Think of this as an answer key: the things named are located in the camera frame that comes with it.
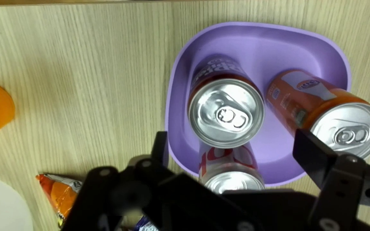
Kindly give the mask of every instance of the wood grain surface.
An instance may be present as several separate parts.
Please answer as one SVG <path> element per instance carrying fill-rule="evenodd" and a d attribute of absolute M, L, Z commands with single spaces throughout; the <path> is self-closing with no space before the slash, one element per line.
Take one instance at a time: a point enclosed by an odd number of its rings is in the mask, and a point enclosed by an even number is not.
<path fill-rule="evenodd" d="M 352 92 L 370 101 L 370 0 L 0 6 L 0 84 L 18 112 L 0 130 L 0 179 L 26 197 L 36 231 L 58 228 L 35 174 L 84 176 L 93 166 L 122 169 L 131 156 L 149 152 L 165 128 L 178 51 L 198 30 L 226 20 L 293 25 L 332 38 L 350 58 Z M 307 176 L 289 187 L 318 193 Z M 360 218 L 370 223 L 370 209 L 363 206 Z"/>

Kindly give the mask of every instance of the can top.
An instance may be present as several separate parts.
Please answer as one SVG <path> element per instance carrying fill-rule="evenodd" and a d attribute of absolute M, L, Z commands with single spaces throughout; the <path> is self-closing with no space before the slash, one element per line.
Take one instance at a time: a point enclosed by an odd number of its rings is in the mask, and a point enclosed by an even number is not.
<path fill-rule="evenodd" d="M 264 101 L 252 84 L 221 78 L 197 91 L 188 112 L 203 142 L 230 148 L 247 143 L 259 132 L 264 120 Z"/>
<path fill-rule="evenodd" d="M 260 178 L 239 170 L 216 174 L 206 182 L 206 185 L 217 193 L 228 189 L 262 189 L 265 187 Z"/>
<path fill-rule="evenodd" d="M 349 102 L 332 107 L 313 125 L 313 133 L 336 151 L 370 153 L 370 105 Z"/>

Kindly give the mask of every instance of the purple plastic bowl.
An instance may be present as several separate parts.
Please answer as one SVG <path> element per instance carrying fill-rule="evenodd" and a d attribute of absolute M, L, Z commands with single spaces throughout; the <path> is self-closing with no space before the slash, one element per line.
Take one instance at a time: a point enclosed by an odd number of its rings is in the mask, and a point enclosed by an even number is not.
<path fill-rule="evenodd" d="M 199 144 L 187 117 L 189 85 L 196 65 L 211 53 L 237 58 L 262 94 L 282 70 L 300 67 L 349 89 L 351 71 L 337 44 L 314 31 L 275 24 L 226 21 L 194 35 L 178 55 L 169 88 L 166 129 L 170 152 L 189 174 L 199 170 Z M 251 139 L 266 185 L 280 185 L 304 175 L 292 156 L 293 137 L 269 106 L 260 132 Z"/>

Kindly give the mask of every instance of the silver can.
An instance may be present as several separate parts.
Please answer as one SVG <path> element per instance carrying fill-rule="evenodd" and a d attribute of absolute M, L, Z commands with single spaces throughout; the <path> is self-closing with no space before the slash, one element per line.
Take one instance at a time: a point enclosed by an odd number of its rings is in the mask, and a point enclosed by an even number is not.
<path fill-rule="evenodd" d="M 349 102 L 334 106 L 315 121 L 311 132 L 336 151 L 368 157 L 370 155 L 370 105 Z"/>
<path fill-rule="evenodd" d="M 210 56 L 192 80 L 188 117 L 197 135 L 210 146 L 247 143 L 264 120 L 264 98 L 238 61 Z"/>
<path fill-rule="evenodd" d="M 265 187 L 248 144 L 235 148 L 216 148 L 203 143 L 201 156 L 201 180 L 214 192 L 262 189 Z"/>

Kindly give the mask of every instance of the beverage can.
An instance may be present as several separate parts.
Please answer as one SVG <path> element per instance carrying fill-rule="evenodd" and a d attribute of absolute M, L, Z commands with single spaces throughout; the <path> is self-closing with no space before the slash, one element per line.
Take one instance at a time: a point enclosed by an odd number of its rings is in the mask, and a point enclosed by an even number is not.
<path fill-rule="evenodd" d="M 199 176 L 210 189 L 262 189 L 264 182 L 250 144 L 234 148 L 201 147 Z"/>
<path fill-rule="evenodd" d="M 210 146 L 247 143 L 264 120 L 264 99 L 239 62 L 226 55 L 208 56 L 192 79 L 188 117 Z"/>
<path fill-rule="evenodd" d="M 266 97 L 292 134 L 306 128 L 336 151 L 370 153 L 368 101 L 304 70 L 278 74 Z"/>

